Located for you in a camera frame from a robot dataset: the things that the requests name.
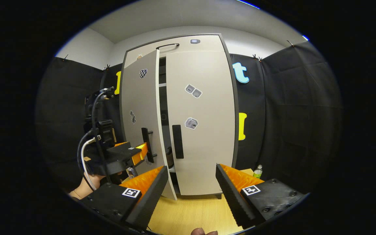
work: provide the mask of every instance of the cabinet door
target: cabinet door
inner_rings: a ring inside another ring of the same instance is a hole
[[[215,165],[231,166],[235,138],[239,135],[235,133],[233,84],[226,54],[167,54],[166,84],[181,195],[221,193]]]
[[[138,174],[161,165],[167,165],[163,145],[159,109],[159,51],[155,50],[123,70],[120,91],[120,114],[124,138],[132,147],[142,144],[142,128],[153,131],[149,134],[154,163],[145,162],[136,167]],[[170,175],[163,196],[176,200]]]

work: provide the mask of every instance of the cabinet handle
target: cabinet handle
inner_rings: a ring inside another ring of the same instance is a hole
[[[157,154],[152,154],[152,149],[150,146],[149,134],[152,134],[152,133],[153,131],[148,131],[147,128],[142,128],[143,142],[146,142],[146,144],[148,145],[148,153],[146,154],[146,156],[148,157],[148,161],[151,163],[155,162],[153,157],[157,156]]]
[[[167,45],[163,45],[163,46],[158,46],[156,49],[158,50],[158,49],[161,48],[161,47],[164,47],[164,46],[170,46],[170,45],[176,45],[176,46],[179,46],[179,43],[172,43],[172,44],[167,44]]]
[[[173,145],[175,146],[175,157],[176,159],[184,159],[181,125],[172,125],[172,133],[173,133]]]

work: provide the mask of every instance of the human hand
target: human hand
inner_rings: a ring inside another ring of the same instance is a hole
[[[218,235],[218,231],[209,232],[206,234],[206,232],[204,232],[204,229],[199,227],[199,228],[194,229],[191,232],[191,235]]]

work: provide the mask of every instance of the finger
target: finger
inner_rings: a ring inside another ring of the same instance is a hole
[[[206,232],[204,232],[203,228],[199,227],[199,228],[194,229],[191,232],[191,235],[206,235]]]

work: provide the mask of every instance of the white cabinet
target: white cabinet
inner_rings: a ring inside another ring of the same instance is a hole
[[[236,161],[237,92],[225,48],[219,34],[183,36],[131,49],[124,58],[120,85],[123,136],[135,146],[143,143],[141,129],[147,128],[152,131],[149,141],[156,154],[154,163],[144,162],[136,171],[142,174],[167,165],[164,142],[171,143],[181,195],[221,193],[215,165]],[[166,85],[159,85],[160,57],[166,59]],[[161,123],[159,87],[163,90],[163,86],[168,127]],[[170,141],[164,140],[169,134],[164,135],[163,127],[165,131],[169,128]],[[169,177],[162,195],[176,199],[174,184]]]

